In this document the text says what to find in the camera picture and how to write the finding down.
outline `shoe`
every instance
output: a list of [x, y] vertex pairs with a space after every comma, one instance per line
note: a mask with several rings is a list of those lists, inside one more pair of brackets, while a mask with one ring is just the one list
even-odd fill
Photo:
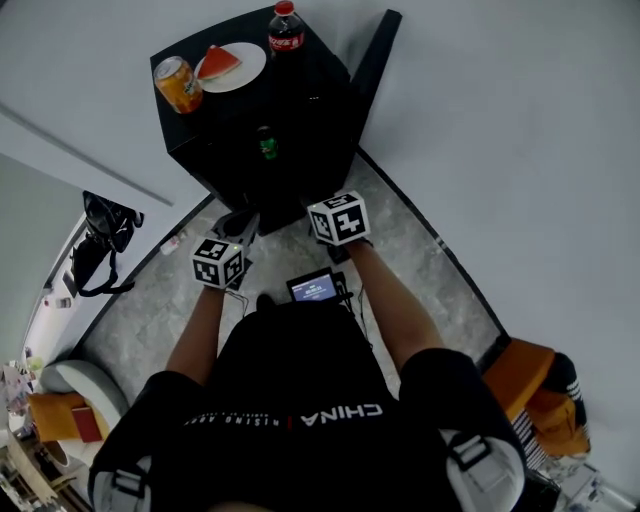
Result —
[[276, 301], [267, 293], [261, 293], [256, 300], [256, 311], [267, 311], [276, 307]]

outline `black and white striped cloth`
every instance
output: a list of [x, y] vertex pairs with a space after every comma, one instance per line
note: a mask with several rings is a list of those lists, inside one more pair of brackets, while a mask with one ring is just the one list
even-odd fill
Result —
[[531, 418], [529, 418], [527, 411], [522, 409], [522, 412], [513, 420], [512, 425], [518, 435], [518, 439], [520, 439], [522, 443], [522, 448], [524, 449], [527, 460], [527, 467], [531, 470], [538, 469], [547, 459], [548, 455], [538, 444], [538, 441], [536, 441], [535, 429], [533, 428], [533, 423], [531, 423]]
[[[550, 391], [564, 393], [573, 400], [576, 405], [576, 426], [583, 427], [584, 435], [589, 437], [589, 425], [587, 424], [587, 413], [580, 390], [580, 383], [576, 375], [575, 367], [571, 360], [564, 354], [557, 353], [553, 365], [542, 387]], [[532, 470], [538, 469], [548, 455], [536, 440], [535, 428], [527, 411], [523, 409], [512, 422], [513, 428], [522, 443], [522, 447], [527, 459], [527, 467]]]

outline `black t-shirt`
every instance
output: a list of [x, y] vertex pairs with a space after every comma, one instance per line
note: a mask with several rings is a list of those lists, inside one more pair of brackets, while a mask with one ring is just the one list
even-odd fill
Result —
[[272, 510], [460, 510], [438, 429], [513, 446], [517, 438], [467, 356], [425, 350], [400, 377], [395, 400], [344, 307], [292, 303], [252, 313], [206, 387], [173, 372], [149, 379], [97, 455], [91, 486], [97, 473], [150, 455], [152, 510], [230, 501]]

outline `backpack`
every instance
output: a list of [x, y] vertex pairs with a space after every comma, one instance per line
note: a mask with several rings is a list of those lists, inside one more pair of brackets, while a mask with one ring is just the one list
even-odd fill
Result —
[[[91, 192], [84, 191], [82, 198], [89, 232], [71, 256], [71, 272], [78, 293], [82, 297], [95, 297], [101, 293], [113, 295], [128, 292], [135, 283], [113, 287], [118, 281], [116, 254], [127, 248], [135, 228], [142, 226], [144, 215]], [[109, 278], [97, 288], [85, 290], [84, 286], [107, 254], [111, 269]]]

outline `orange soda can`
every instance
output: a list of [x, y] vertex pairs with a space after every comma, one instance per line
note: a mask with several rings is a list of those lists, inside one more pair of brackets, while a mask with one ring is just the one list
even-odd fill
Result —
[[156, 66], [153, 81], [179, 114], [188, 114], [202, 103], [202, 87], [189, 63], [182, 57], [169, 57]]

